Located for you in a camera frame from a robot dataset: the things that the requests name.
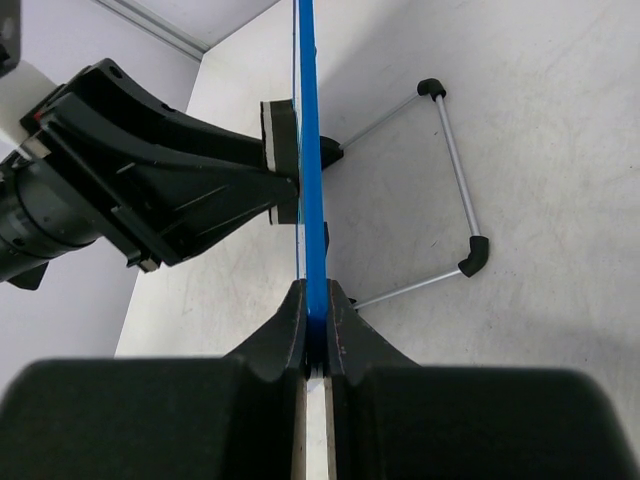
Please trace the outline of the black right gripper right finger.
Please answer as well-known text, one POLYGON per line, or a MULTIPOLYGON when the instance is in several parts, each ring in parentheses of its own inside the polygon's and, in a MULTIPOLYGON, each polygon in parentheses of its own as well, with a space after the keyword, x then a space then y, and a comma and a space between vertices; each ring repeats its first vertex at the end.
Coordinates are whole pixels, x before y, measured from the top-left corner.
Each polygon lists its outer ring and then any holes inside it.
POLYGON ((578 371, 422 366, 328 284, 333 479, 635 479, 613 405, 578 371))

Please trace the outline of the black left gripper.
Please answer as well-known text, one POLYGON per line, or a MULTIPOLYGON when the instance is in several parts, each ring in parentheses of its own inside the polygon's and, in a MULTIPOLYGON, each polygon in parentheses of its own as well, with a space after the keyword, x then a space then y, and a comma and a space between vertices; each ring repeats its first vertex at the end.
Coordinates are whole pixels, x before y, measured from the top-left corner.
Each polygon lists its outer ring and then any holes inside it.
POLYGON ((265 168, 262 141, 190 117, 139 87, 110 59, 55 85, 19 64, 19 271, 48 263, 105 237, 144 272, 194 258, 257 215, 298 195, 294 180, 265 168), (123 94, 124 89, 139 96, 123 94), (107 99, 106 94, 114 96, 107 99), (78 139, 58 140, 41 114, 72 95, 144 142, 174 151, 259 168, 180 170, 138 165, 116 182, 115 206, 80 162, 104 153, 78 139), (135 243, 113 216, 143 245, 135 243))

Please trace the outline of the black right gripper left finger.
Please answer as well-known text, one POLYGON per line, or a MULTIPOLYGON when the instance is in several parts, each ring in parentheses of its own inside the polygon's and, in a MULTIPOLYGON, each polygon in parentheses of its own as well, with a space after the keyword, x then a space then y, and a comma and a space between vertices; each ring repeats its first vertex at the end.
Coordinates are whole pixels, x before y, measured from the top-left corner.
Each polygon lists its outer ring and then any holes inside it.
POLYGON ((305 285, 222 357, 51 359, 1 403, 5 479, 302 479, 305 285))

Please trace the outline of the black whiteboard eraser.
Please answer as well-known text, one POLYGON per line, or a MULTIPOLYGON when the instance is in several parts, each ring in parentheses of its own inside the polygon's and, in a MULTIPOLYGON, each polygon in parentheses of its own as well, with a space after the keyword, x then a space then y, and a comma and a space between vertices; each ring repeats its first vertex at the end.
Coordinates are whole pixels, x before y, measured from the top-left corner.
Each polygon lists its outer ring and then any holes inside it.
POLYGON ((269 171, 284 176, 294 193, 269 210, 272 225, 296 225, 300 197, 297 117, 292 99, 260 104, 263 157, 269 171))

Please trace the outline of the blue-framed whiteboard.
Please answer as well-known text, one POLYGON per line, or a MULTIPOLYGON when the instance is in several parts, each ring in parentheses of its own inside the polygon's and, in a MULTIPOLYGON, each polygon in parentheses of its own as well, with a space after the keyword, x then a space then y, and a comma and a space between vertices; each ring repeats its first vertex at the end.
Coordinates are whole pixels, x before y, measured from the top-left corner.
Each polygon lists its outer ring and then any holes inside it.
POLYGON ((299 144, 297 275, 306 285, 306 477, 329 477, 324 360, 328 290, 314 3, 293 3, 293 94, 299 144))

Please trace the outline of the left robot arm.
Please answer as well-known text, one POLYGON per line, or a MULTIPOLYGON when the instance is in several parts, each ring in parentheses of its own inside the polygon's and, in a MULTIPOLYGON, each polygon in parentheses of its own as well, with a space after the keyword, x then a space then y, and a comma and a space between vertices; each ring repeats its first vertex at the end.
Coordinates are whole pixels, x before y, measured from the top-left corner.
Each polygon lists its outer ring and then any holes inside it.
POLYGON ((145 272, 196 257, 294 200, 261 140, 187 116, 113 60, 55 84, 25 61, 1 5, 1 278, 37 289, 54 259, 108 240, 145 272))

